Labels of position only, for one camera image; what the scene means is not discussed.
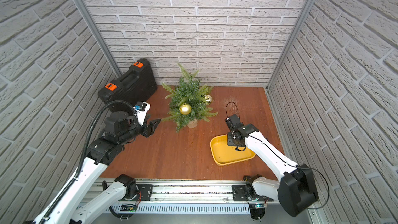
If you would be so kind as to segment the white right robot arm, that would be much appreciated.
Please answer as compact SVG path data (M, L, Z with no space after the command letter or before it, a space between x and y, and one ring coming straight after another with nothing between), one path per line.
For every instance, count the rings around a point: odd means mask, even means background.
M249 179L256 196L277 200L292 217L319 200L313 169L299 165L275 148L257 127L245 125L237 115L225 119L229 128L228 145L253 151L274 173L277 180L263 176Z

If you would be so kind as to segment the pale gold ball ornament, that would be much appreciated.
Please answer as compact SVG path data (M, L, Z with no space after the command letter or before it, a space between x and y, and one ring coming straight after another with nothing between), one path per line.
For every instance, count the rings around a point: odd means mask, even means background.
M213 101L212 96L209 95L209 94L204 95L204 100L205 100L205 103L206 103L207 105L211 104L212 101Z

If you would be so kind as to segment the shiny gold ball ornament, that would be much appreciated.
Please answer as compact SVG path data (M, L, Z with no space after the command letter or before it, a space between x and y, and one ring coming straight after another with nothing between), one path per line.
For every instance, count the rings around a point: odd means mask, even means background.
M192 111L192 107L191 107L191 105L188 104L188 103L183 103L183 104L181 104L180 107L179 107L179 112L180 112L182 115L188 115L188 114L191 113L191 111Z

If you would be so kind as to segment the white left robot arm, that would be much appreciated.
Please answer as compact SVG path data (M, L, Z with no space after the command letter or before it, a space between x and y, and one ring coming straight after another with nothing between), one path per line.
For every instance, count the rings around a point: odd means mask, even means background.
M142 197L136 179L122 174L112 184L105 186L94 199L83 207L79 206L99 176L124 150L125 144L140 135L150 137L159 125L159 119L147 121L150 104L138 102L131 109L131 116L126 112L112 113L106 119L105 134L90 142L98 122L94 119L75 174L52 202L31 221L33 224L90 224L117 201Z

